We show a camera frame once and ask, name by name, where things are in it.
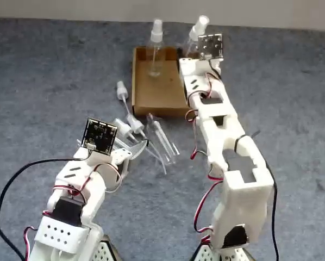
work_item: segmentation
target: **robotic arm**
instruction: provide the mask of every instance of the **robotic arm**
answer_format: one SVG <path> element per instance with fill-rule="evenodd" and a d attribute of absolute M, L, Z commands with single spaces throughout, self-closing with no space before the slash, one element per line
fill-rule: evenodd
<path fill-rule="evenodd" d="M 93 223 L 93 218 L 105 193 L 114 192 L 113 188 L 120 186 L 133 161 L 147 146 L 147 140 L 129 147 L 113 135 L 114 150 L 107 155 L 96 149 L 104 140 L 96 140 L 98 133 L 90 135 L 91 138 L 89 133 L 84 135 L 88 136 L 83 138 L 83 147 L 74 157 L 86 158 L 89 149 L 91 155 L 82 161 L 68 162 L 57 175 L 29 261 L 117 260 L 110 244 L 103 241 L 102 228 Z"/>
<path fill-rule="evenodd" d="M 254 141 L 245 135 L 220 68 L 216 69 L 223 60 L 222 35 L 200 36 L 198 47 L 200 60 L 179 60 L 180 77 L 207 145 L 209 175 L 223 178 L 223 190 L 211 233 L 204 238 L 209 239 L 203 241 L 206 244 L 199 246 L 192 260 L 249 261 L 242 248 L 258 240 L 274 180 Z M 235 156 L 225 158 L 224 150 L 233 151 Z"/>

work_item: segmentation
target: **cardboard box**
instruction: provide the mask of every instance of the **cardboard box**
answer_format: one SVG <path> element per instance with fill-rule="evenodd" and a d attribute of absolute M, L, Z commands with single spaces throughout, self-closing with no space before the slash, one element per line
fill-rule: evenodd
<path fill-rule="evenodd" d="M 148 75 L 149 61 L 145 47 L 134 50 L 132 71 L 132 110 L 136 116 L 152 113 L 155 116 L 184 116 L 186 105 L 184 87 L 177 68 L 177 50 L 166 47 L 166 60 L 161 75 Z"/>

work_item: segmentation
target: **clear plastic bottle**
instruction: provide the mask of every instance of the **clear plastic bottle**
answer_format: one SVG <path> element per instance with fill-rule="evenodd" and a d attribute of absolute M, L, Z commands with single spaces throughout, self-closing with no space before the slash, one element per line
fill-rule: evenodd
<path fill-rule="evenodd" d="M 201 15 L 196 24 L 191 28 L 188 38 L 183 43 L 183 56 L 188 58 L 198 58 L 198 37 L 205 33 L 210 20 L 207 16 Z"/>
<path fill-rule="evenodd" d="M 160 19 L 154 20 L 151 37 L 147 44 L 146 58 L 149 61 L 148 74 L 152 77 L 157 77 L 161 74 L 163 62 L 165 61 L 165 49 L 163 43 L 163 21 Z"/>

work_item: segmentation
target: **circuit board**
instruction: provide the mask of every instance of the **circuit board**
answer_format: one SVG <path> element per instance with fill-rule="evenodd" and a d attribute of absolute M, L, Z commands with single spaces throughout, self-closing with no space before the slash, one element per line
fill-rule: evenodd
<path fill-rule="evenodd" d="M 92 118 L 87 121 L 82 147 L 110 155 L 118 127 Z"/>

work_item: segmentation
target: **plastic cap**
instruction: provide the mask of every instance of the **plastic cap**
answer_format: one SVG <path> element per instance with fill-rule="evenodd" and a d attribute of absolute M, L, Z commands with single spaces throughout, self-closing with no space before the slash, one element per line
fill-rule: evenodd
<path fill-rule="evenodd" d="M 163 21 L 161 19 L 155 19 L 153 23 L 153 29 L 151 31 L 151 41 L 161 42 L 163 40 Z"/>
<path fill-rule="evenodd" d="M 129 122 L 132 130 L 136 134 L 141 133 L 143 131 L 143 129 L 145 128 L 144 125 L 142 124 L 142 122 L 140 122 L 138 119 L 136 119 L 136 117 L 132 114 L 128 114 L 128 116 L 126 116 L 126 119 Z"/>
<path fill-rule="evenodd" d="M 123 97 L 125 100 L 129 97 L 128 90 L 125 88 L 123 81 L 117 82 L 117 97 L 122 100 Z"/>
<path fill-rule="evenodd" d="M 210 23 L 210 20 L 207 16 L 201 15 L 199 16 L 199 19 L 197 20 L 196 24 L 191 28 L 189 32 L 189 37 L 193 41 L 198 40 L 199 35 L 203 35 L 205 33 L 206 27 Z"/>
<path fill-rule="evenodd" d="M 132 134 L 132 129 L 131 127 L 124 123 L 122 120 L 116 118 L 113 121 L 114 125 L 118 127 L 118 131 L 119 133 L 124 137 L 127 138 L 128 136 L 130 136 Z"/>

